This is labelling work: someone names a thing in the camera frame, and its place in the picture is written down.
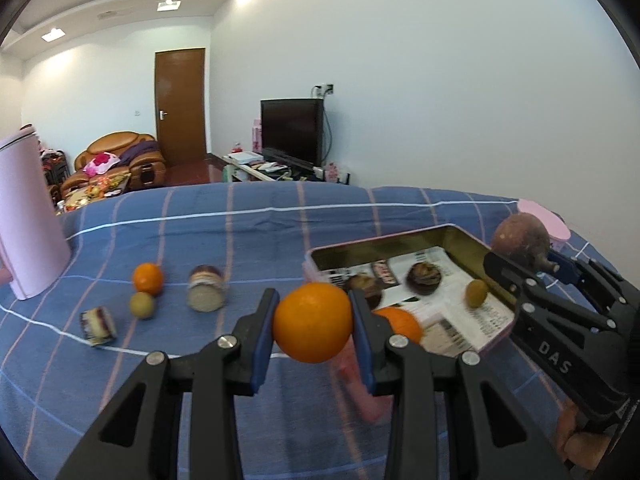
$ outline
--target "floor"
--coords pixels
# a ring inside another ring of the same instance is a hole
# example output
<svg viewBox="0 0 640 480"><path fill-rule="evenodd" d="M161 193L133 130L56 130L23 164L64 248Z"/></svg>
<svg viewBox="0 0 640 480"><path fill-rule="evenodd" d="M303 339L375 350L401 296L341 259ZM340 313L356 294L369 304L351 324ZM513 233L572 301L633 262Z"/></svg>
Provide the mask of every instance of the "floor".
<svg viewBox="0 0 640 480"><path fill-rule="evenodd" d="M193 184L209 184L222 182L222 171L213 160L200 160L172 166L166 170L166 186L192 186Z"/></svg>

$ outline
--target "television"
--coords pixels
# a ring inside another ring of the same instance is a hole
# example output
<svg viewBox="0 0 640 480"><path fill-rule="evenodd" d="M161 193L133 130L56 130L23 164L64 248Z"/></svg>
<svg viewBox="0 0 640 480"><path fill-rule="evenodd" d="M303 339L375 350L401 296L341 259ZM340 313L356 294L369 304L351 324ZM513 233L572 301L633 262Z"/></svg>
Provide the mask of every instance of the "television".
<svg viewBox="0 0 640 480"><path fill-rule="evenodd" d="M322 166L322 99L265 100L260 108L265 159L307 170Z"/></svg>

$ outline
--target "wall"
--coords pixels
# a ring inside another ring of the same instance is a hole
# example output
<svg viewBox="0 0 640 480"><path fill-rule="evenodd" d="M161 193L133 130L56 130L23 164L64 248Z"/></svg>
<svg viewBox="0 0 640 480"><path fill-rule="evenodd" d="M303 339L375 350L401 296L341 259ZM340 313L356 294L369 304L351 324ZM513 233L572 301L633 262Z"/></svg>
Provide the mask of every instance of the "wall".
<svg viewBox="0 0 640 480"><path fill-rule="evenodd" d="M155 135L154 53L199 47L210 47L210 18L167 18L87 34L25 62L22 119L72 160L110 132ZM208 62L205 70L208 81ZM207 139L208 104L206 84Z"/></svg>
<svg viewBox="0 0 640 480"><path fill-rule="evenodd" d="M22 61L0 53L0 139L22 126Z"/></svg>
<svg viewBox="0 0 640 480"><path fill-rule="evenodd" d="M357 184L538 200L640 285L640 74L596 0L232 0L212 44L214 153L333 83Z"/></svg>

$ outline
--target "brown wooden door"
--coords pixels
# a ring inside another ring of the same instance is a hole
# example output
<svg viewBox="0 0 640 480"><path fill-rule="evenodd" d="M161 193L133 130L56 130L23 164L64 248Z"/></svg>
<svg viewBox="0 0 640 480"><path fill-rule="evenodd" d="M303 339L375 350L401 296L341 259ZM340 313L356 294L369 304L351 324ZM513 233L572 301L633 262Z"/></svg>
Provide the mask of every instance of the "brown wooden door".
<svg viewBox="0 0 640 480"><path fill-rule="evenodd" d="M203 48L156 52L156 131L169 166L205 160Z"/></svg>

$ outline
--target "human hand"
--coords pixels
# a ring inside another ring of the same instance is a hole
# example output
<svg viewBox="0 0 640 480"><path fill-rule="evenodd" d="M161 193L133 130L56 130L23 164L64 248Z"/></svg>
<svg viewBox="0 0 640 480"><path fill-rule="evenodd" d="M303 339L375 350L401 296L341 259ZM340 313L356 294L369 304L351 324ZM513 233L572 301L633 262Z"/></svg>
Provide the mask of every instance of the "human hand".
<svg viewBox="0 0 640 480"><path fill-rule="evenodd" d="M577 433L578 406L571 403L558 417L556 450L563 461L570 460L581 468L597 468L609 447L610 437L604 434Z"/></svg>

